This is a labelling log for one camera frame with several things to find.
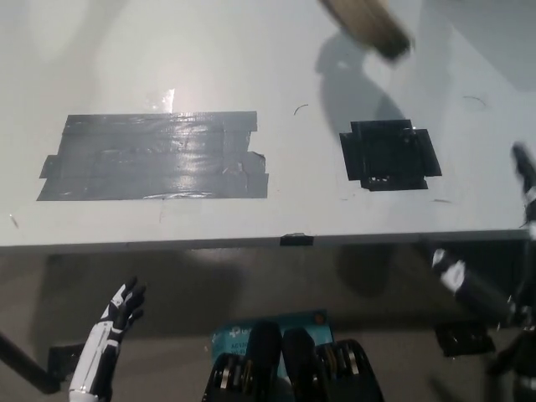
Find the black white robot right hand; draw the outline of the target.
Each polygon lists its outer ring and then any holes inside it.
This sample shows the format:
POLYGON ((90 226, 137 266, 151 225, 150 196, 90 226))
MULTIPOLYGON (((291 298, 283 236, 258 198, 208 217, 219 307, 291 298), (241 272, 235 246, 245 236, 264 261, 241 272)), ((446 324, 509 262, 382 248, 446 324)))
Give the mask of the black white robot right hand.
POLYGON ((459 302, 486 319, 506 326, 532 328, 535 326, 535 163, 522 142, 514 143, 511 153, 522 181, 522 228, 526 231, 522 275, 514 293, 505 296, 497 286, 468 268, 464 260, 443 248, 434 249, 431 269, 459 302))

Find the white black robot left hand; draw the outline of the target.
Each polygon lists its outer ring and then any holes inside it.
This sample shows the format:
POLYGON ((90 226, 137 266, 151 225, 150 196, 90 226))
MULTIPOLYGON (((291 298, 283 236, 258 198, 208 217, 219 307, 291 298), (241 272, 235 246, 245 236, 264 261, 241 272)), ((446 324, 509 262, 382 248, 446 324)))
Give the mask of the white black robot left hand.
POLYGON ((69 401, 110 401, 122 341, 142 314, 146 287, 134 276, 109 300, 90 330, 69 386, 69 401))

